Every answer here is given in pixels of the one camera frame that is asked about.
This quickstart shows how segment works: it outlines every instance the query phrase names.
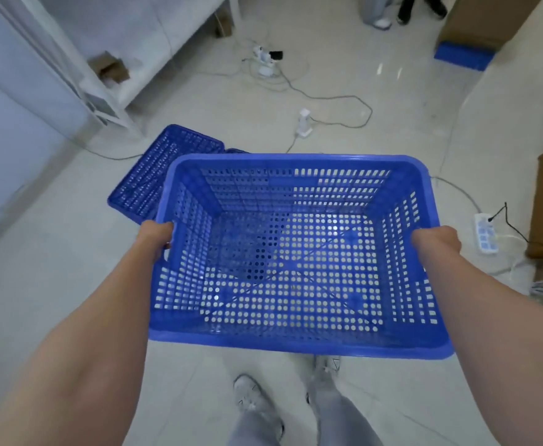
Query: foot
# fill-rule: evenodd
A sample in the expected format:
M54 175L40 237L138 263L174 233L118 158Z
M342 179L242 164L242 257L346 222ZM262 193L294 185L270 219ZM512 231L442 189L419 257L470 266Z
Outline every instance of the foot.
M429 6L430 10L439 17L439 20L442 20L447 15L447 8L443 4L442 0L424 0L424 2Z
M372 26L376 29L380 29L381 31L387 31L389 28L391 28L391 21L385 17L381 17L378 20L375 20L372 23Z
M341 361L342 357L338 355L315 355L312 379L333 381L340 371ZM310 404L308 393L306 394L306 403Z
M278 441L284 435L284 421L276 412L272 400L261 389L259 383L249 375L241 374L234 383L235 402L241 413L257 412L274 429Z
M403 0L402 5L399 7L397 14L397 22L400 25L407 25L410 22L412 16L412 8L415 0Z

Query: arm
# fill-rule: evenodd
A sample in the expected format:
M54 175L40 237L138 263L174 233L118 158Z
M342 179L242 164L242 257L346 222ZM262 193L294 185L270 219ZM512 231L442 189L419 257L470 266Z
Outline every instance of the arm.
M0 407L0 444L120 445L144 372L152 265L172 224L142 224L116 268L42 341Z
M412 242L491 432L502 445L543 445L543 306L467 262L451 227Z

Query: white wall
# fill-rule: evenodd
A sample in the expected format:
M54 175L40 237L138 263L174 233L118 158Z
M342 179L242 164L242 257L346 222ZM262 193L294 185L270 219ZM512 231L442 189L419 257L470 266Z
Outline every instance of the white wall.
M90 118L0 15L0 208Z

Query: black shoe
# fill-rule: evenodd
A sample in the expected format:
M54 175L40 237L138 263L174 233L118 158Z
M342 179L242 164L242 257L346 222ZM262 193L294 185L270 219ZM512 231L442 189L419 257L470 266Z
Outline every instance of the black shoe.
M415 0L403 0L402 5L399 7L397 14L397 22L400 25L407 25L410 22L412 16L412 8Z
M439 20L443 20L447 15L447 8L441 0L424 0L424 2L430 7L430 10L439 17Z

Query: blue plastic basket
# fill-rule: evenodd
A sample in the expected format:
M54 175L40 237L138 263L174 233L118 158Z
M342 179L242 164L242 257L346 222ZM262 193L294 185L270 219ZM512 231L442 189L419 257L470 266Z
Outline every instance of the blue plastic basket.
M150 338L310 354L453 353L410 244L439 224L408 156L187 155L156 217Z
M146 150L109 196L107 203L137 224L154 219L171 163L187 153L224 153L217 139L169 125Z

